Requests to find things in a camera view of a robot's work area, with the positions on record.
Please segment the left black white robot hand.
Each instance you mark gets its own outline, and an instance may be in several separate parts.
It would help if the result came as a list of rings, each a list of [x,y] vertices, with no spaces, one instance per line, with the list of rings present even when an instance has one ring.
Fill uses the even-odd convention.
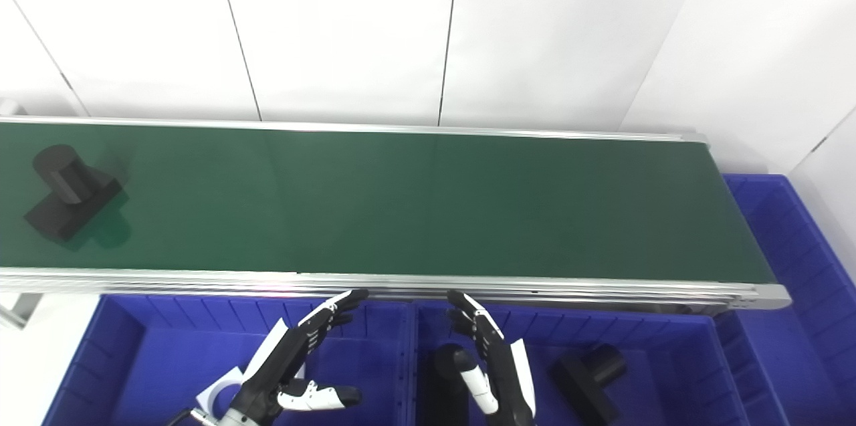
[[[355,407],[361,390],[351,386],[320,385],[298,377],[308,355],[335,326],[351,322],[350,311],[367,299],[367,289],[354,289],[329,298],[284,332],[272,352],[238,390],[220,425],[272,425],[282,411],[331,411]]]

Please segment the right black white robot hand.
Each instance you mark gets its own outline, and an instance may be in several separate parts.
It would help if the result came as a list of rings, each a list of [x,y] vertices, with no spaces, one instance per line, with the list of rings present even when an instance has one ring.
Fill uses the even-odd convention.
[[[447,311],[453,329],[471,338],[480,361],[462,347],[451,353],[455,375],[489,425],[534,425],[537,413],[525,342],[508,342],[482,304],[467,293],[449,290]]]

